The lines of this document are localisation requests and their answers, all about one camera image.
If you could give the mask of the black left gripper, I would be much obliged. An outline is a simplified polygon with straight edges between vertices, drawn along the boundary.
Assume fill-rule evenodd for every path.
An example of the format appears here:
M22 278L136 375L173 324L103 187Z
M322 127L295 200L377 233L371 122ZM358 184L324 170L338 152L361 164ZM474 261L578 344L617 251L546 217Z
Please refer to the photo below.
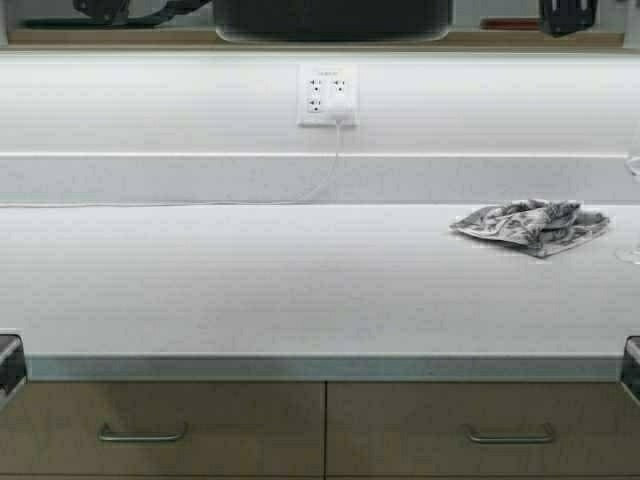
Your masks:
M73 0L76 11L94 22L126 22L129 19L129 0Z

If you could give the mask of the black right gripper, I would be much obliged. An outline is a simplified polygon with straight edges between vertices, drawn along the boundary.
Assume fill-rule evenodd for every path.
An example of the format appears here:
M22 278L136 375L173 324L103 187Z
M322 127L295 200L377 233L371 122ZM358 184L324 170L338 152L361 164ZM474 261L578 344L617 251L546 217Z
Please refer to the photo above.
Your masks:
M595 24L598 0L539 0L539 29L551 37L589 30Z

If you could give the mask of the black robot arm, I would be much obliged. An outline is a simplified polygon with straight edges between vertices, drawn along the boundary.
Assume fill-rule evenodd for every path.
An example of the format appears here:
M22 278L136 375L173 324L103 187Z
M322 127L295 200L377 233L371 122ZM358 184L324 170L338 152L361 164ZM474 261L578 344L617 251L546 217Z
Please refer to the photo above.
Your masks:
M210 5L223 38L278 41L436 40L454 23L453 1L168 1L134 16L128 1L74 1L77 17L29 18L34 29L153 29Z

